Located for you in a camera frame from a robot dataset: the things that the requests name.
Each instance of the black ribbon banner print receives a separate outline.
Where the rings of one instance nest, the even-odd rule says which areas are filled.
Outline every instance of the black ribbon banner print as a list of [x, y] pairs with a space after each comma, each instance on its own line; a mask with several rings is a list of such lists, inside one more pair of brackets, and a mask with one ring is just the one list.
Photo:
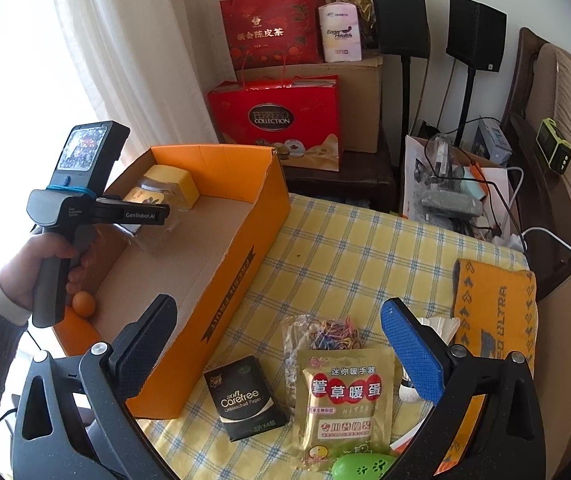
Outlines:
[[230, 285], [230, 288], [228, 289], [228, 293], [225, 295], [225, 298], [223, 298], [223, 301], [220, 302], [219, 308], [217, 309], [216, 313], [214, 314], [214, 317], [212, 318], [212, 321], [210, 322], [210, 326], [205, 331], [205, 334], [203, 334], [201, 341], [203, 341], [204, 339], [207, 339], [208, 342], [210, 341], [210, 338], [212, 337], [214, 330], [216, 330], [216, 326], [219, 324], [220, 318], [223, 317], [223, 313], [225, 312], [225, 309], [230, 304], [230, 301], [232, 301], [232, 298], [233, 298], [236, 290], [238, 289], [238, 286], [240, 285], [241, 280], [243, 279], [243, 276], [245, 276], [245, 273], [248, 272], [249, 264], [252, 263], [252, 260], [254, 260], [255, 256], [256, 256], [256, 254], [254, 253], [254, 246], [252, 246], [252, 248], [249, 250], [248, 256], [246, 256], [246, 259], [243, 262], [241, 268], [238, 270], [238, 273], [236, 274], [236, 278], [234, 278], [232, 285]]

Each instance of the orange ball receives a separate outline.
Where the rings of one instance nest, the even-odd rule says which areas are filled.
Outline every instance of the orange ball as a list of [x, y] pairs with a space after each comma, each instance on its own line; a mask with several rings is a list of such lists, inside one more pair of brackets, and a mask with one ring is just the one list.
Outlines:
[[72, 308], [79, 316], [90, 317], [96, 310], [96, 300], [92, 294], [82, 290], [72, 298]]

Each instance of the green plastic object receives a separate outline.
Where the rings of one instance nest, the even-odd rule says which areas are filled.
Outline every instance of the green plastic object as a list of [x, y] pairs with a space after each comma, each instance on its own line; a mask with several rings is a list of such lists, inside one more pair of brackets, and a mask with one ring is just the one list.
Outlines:
[[395, 456], [378, 453], [350, 453], [332, 466], [334, 480], [378, 480], [396, 462]]

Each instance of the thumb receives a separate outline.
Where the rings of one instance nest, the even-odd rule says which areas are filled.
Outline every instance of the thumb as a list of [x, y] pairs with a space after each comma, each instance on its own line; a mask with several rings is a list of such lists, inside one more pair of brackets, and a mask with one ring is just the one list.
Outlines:
[[63, 236], [57, 233], [43, 233], [30, 238], [26, 246], [28, 255], [32, 258], [43, 260], [44, 258], [69, 259], [76, 256], [76, 249]]

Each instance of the hand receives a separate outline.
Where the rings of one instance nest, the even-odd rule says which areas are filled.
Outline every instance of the hand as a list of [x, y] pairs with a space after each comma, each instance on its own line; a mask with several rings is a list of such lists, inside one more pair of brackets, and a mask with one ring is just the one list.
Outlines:
[[[68, 283], [65, 287], [68, 294], [76, 294], [81, 290], [81, 282], [88, 275], [88, 267], [96, 261], [96, 248], [105, 242], [98, 236], [80, 258], [80, 265], [70, 269]], [[0, 288], [15, 304], [32, 309], [33, 291], [45, 258], [74, 258], [76, 249], [61, 235], [44, 233], [32, 235], [16, 256], [0, 268]]]

